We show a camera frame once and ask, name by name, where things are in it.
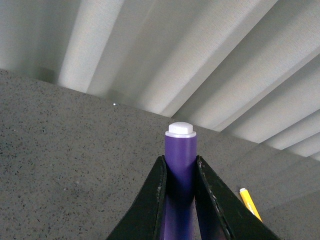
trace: purple marker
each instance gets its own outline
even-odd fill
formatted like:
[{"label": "purple marker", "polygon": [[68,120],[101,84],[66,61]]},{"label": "purple marker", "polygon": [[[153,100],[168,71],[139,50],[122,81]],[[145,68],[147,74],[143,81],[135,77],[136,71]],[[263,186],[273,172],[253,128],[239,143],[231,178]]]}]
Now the purple marker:
[{"label": "purple marker", "polygon": [[197,133],[187,122],[175,122],[165,132],[166,187],[164,240],[191,240]]}]

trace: yellow pen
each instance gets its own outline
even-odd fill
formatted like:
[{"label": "yellow pen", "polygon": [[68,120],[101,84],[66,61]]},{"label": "yellow pen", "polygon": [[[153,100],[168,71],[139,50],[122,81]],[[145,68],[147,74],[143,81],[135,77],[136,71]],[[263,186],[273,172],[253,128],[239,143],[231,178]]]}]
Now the yellow pen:
[{"label": "yellow pen", "polygon": [[241,198],[242,198],[246,208],[249,209],[250,212],[252,212],[252,214],[255,215],[262,222],[261,217],[256,209],[254,201],[252,201],[252,198],[251,198],[248,190],[245,188],[241,188],[240,195],[241,195]]}]

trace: black clamp jaw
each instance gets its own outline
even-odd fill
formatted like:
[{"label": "black clamp jaw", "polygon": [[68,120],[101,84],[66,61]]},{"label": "black clamp jaw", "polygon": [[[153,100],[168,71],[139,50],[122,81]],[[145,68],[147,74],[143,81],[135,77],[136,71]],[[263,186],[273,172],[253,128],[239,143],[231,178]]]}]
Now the black clamp jaw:
[{"label": "black clamp jaw", "polygon": [[[165,156],[159,156],[132,206],[106,240],[162,240],[166,185]],[[201,156],[196,158],[195,208],[202,240],[280,240]]]}]

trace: gray countertop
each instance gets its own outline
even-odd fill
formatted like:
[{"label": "gray countertop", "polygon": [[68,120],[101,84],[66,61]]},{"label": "gray countertop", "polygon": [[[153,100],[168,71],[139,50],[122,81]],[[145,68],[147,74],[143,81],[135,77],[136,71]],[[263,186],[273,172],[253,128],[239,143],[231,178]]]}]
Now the gray countertop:
[{"label": "gray countertop", "polygon": [[[174,120],[0,70],[0,239],[104,240]],[[194,126],[198,154],[283,239],[320,236],[320,162]],[[200,239],[199,230],[194,239]]]}]

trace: white cap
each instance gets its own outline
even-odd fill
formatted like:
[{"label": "white cap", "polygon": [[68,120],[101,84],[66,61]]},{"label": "white cap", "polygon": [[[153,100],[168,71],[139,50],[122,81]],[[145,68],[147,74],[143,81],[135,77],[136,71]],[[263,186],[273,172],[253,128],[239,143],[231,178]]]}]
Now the white cap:
[{"label": "white cap", "polygon": [[172,138],[186,139],[196,136],[197,133],[190,123],[178,121],[169,125],[169,131],[166,131],[165,135]]}]

